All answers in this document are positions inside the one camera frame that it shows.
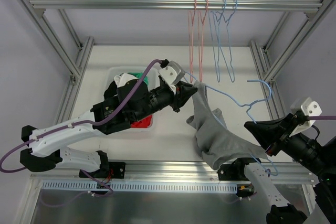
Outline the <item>red tank top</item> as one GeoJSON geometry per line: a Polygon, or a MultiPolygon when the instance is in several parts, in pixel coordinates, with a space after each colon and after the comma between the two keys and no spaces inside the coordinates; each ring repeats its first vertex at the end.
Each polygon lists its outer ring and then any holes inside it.
{"type": "Polygon", "coordinates": [[[153,115],[149,115],[146,118],[138,121],[138,122],[134,122],[131,124],[131,128],[135,128],[135,129],[147,129],[150,128],[152,126],[152,121],[153,121],[153,115]]]}

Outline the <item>grey tank top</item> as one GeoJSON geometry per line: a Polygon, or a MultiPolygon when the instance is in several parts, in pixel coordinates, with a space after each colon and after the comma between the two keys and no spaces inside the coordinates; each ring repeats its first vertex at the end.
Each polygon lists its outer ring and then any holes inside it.
{"type": "Polygon", "coordinates": [[[200,158],[213,170],[237,158],[262,158],[264,149],[229,131],[222,111],[208,104],[205,84],[196,81],[197,92],[192,96],[194,114],[186,123],[196,130],[195,149],[200,158]]]}

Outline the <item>white tank top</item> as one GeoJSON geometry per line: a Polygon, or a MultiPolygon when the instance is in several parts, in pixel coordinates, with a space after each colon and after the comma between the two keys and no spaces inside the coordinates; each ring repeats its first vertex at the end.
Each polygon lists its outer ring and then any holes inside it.
{"type": "Polygon", "coordinates": [[[129,81],[138,80],[138,78],[130,73],[122,73],[114,76],[114,82],[117,88],[125,86],[129,81]]]}

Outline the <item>pink hanger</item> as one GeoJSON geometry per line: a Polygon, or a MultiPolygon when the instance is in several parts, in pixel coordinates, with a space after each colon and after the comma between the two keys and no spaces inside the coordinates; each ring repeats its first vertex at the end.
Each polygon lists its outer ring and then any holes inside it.
{"type": "Polygon", "coordinates": [[[194,60],[194,22],[197,9],[197,0],[194,0],[193,10],[187,13],[188,20],[188,47],[189,47],[189,70],[193,74],[193,60],[194,60]]]}
{"type": "Polygon", "coordinates": [[[199,71],[199,81],[203,80],[203,46],[204,46],[204,25],[205,18],[208,12],[208,0],[205,0],[205,13],[202,14],[202,11],[198,11],[197,16],[197,39],[198,39],[198,71],[199,71]]]}

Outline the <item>black tank top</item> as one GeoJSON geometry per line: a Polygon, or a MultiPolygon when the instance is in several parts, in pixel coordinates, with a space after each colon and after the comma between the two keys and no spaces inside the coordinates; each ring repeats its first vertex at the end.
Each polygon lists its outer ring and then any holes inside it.
{"type": "Polygon", "coordinates": [[[117,85],[115,81],[112,81],[103,94],[105,101],[117,100],[117,85]]]}

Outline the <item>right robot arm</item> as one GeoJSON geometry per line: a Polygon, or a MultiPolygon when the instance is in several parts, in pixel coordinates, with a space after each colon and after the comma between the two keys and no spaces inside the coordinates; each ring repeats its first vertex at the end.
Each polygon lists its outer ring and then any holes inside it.
{"type": "Polygon", "coordinates": [[[335,120],[335,116],[305,116],[297,112],[278,120],[244,124],[266,154],[275,156],[283,151],[319,180],[313,189],[316,206],[310,216],[298,211],[290,203],[281,206],[280,199],[276,198],[270,204],[270,212],[266,214],[267,223],[317,223],[323,219],[335,223],[335,139],[332,138],[322,146],[315,138],[295,133],[296,127],[319,120],[335,120]]]}

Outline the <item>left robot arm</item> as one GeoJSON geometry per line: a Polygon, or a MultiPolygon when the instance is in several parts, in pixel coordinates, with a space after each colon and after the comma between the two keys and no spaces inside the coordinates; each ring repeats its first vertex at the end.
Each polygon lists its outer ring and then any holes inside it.
{"type": "Polygon", "coordinates": [[[106,178],[111,173],[107,153],[78,151],[69,145],[128,130],[167,106],[179,112],[197,88],[184,81],[174,87],[176,90],[172,91],[163,80],[152,90],[139,79],[129,80],[121,87],[112,82],[104,93],[104,100],[77,118],[44,130],[30,125],[23,127],[22,140],[31,143],[20,152],[19,161],[35,173],[74,168],[80,170],[81,178],[106,178]]]}

